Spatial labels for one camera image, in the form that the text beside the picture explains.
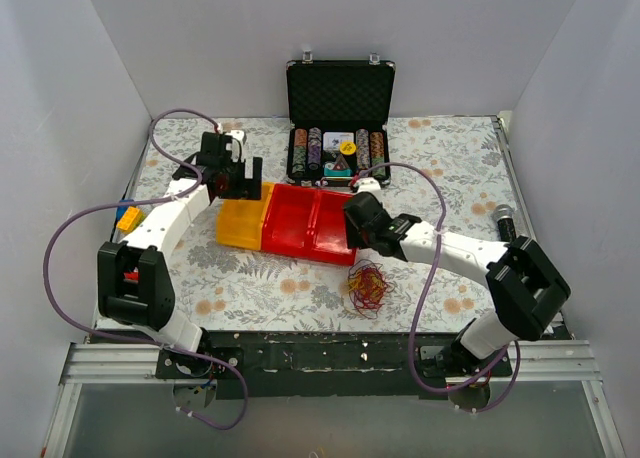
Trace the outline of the yellow plastic bin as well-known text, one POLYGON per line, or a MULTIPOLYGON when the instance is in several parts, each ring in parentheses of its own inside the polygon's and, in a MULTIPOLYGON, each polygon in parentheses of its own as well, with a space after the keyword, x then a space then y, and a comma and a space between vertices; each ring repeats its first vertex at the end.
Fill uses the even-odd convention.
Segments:
POLYGON ((259 251, 262 230, 275 184, 264 182, 261 199, 224 200, 216 223, 218 244, 259 251))

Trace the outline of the red plastic bin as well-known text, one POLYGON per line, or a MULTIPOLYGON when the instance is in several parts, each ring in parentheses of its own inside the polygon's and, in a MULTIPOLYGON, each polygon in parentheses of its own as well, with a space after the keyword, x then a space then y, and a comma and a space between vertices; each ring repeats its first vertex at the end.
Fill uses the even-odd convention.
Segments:
POLYGON ((339 266, 355 263, 356 251, 347 246, 347 234, 343 205, 349 194, 317 191, 313 201, 310 221, 310 245, 308 258, 311 261, 339 266))
POLYGON ((311 220, 318 192, 276 184, 265 215, 261 250, 306 259, 311 250, 311 220))

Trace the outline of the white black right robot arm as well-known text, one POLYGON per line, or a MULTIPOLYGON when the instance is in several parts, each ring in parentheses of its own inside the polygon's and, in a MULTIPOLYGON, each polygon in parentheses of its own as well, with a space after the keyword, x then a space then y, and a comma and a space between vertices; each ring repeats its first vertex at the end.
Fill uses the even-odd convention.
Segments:
POLYGON ((427 360, 444 373, 475 375, 510 342, 539 340, 571 295, 569 284, 540 245, 526 236, 505 243, 440 233, 413 215, 391 217, 369 192, 347 200, 343 213, 349 248, 429 264, 489 291, 493 309, 473 319, 427 360))

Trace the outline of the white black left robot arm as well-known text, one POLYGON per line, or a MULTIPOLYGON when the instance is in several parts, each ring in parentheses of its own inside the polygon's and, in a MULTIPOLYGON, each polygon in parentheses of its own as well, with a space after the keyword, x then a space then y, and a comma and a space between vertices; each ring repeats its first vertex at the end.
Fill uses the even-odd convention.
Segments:
POLYGON ((187 229, 214 200, 261 199, 262 159, 252 159, 247 176, 245 143, 241 130, 203 133, 200 150, 172 174, 165 201, 123 240, 103 244, 97 254, 100 315, 182 349, 178 365, 193 378, 211 370, 213 355, 200 345, 203 329, 176 307, 168 261, 187 229))

